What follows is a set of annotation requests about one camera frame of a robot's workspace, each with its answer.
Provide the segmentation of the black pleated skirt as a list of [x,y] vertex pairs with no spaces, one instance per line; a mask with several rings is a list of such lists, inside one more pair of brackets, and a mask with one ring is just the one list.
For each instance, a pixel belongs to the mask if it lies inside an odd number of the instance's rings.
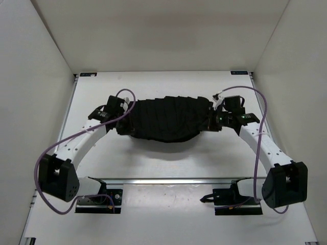
[[213,103],[204,97],[165,96],[139,100],[129,113],[137,139],[164,143],[188,141],[206,130]]

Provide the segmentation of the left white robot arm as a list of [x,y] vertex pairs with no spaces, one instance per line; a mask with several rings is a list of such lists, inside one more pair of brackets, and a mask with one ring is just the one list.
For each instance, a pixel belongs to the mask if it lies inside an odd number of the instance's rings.
[[95,203],[105,201],[107,190],[102,183],[91,177],[79,178],[77,169],[91,148],[131,110],[114,113],[96,109],[88,117],[81,131],[58,142],[60,147],[49,154],[46,150],[37,160],[34,181],[39,195],[47,201],[49,194],[70,202],[77,197],[89,196]]

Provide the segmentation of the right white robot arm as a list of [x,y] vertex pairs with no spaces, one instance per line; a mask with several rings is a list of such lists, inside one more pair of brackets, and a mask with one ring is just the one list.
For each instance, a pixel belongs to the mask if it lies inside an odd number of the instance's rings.
[[261,163],[267,176],[264,180],[257,176],[234,180],[229,188],[213,189],[213,193],[202,198],[202,202],[237,207],[264,201],[270,208],[279,208],[307,199],[307,166],[287,156],[263,131],[254,114],[233,115],[224,111],[217,115],[216,121],[220,126],[234,129],[250,146],[256,154],[255,165]]

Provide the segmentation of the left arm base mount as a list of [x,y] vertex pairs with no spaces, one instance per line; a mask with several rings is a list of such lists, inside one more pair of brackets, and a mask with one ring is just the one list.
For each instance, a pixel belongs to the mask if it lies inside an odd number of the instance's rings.
[[122,209],[123,189],[107,189],[107,197],[85,198],[77,201],[75,213],[84,214],[120,214]]

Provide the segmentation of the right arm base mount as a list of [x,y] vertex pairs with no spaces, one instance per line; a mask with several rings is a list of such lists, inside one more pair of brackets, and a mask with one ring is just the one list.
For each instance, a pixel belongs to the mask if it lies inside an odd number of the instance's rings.
[[263,215],[261,205],[253,197],[240,195],[236,184],[231,184],[229,188],[213,189],[200,202],[213,203],[216,216]]

